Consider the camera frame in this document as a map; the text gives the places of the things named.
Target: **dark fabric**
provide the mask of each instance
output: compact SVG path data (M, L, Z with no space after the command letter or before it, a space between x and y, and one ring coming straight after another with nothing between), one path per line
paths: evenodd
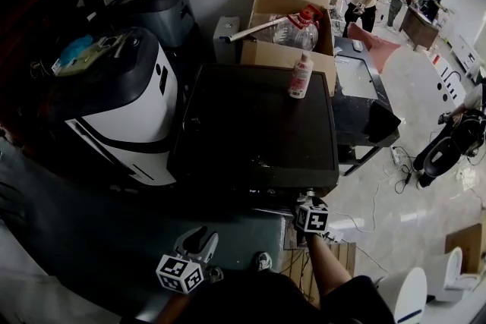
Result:
M393 27L393 21L402 9L401 0L392 0L390 3L390 10L388 11L388 27Z
M344 14L344 20L346 21L346 26L344 27L344 33L342 36L348 38L348 26L351 22L356 22L361 18L363 23L363 30L371 33L373 31L374 19L376 17L377 8L376 6L366 8L363 15L357 15L353 11L356 9L356 5L349 3L348 11Z
M415 158L415 161L413 162L413 168L417 171L420 171L424 168L424 161L425 158L427 158L428 154L432 151L432 149L445 137L450 137L451 133L453 132L453 121L448 121L446 123L446 126L442 129L442 131L437 135L435 139L433 139L427 147L425 147L420 154L418 154L417 158ZM427 175L427 173L424 173L420 179L418 180L420 182L420 185L422 187L428 187L430 184L432 184L432 181L434 181L434 177L430 177Z
M326 296L321 309L308 303L294 282L272 272L238 272L200 289L178 324L245 322L394 323L393 315L368 277L357 277Z
M425 16L430 22L433 22L437 13L439 12L439 8L435 5L434 0L428 0L427 2L427 12Z

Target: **white floor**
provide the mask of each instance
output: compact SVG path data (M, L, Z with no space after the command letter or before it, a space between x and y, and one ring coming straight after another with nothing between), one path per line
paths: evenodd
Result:
M395 20L397 30L405 12L403 8ZM383 22L380 22L381 14L384 14ZM431 132L440 127L437 125L438 115L407 87L420 77L414 68L419 54L413 52L404 33L394 33L384 28L387 15L388 5L379 3L373 33L403 47L390 57L381 78L394 113L405 119L399 127L400 139L396 145L403 146L411 156L416 156L428 144ZM470 90L472 83L465 80L465 72L453 60L447 44L441 39L437 39L436 44L441 55L457 67L465 90ZM481 149L472 162L476 163L485 152L485 148ZM332 214L331 225L343 231L347 241L357 242L389 272L420 266L428 256L444 252L446 234L479 220L483 201L471 189L486 202L486 189L481 185L486 182L485 167L486 159L478 166L472 166L467 159L463 159L430 187L421 190L416 187L417 174L414 174L404 192L397 194L394 187L405 175L397 172L391 178L387 177L394 173L396 167L390 150L383 149L356 173L341 177L339 186L326 198L332 211L352 215L360 229L372 232L358 231L353 221L344 215ZM374 195L379 184L375 225ZM397 189L400 191L402 185L398 184ZM360 251L357 254L356 274L366 274L374 279L386 275Z

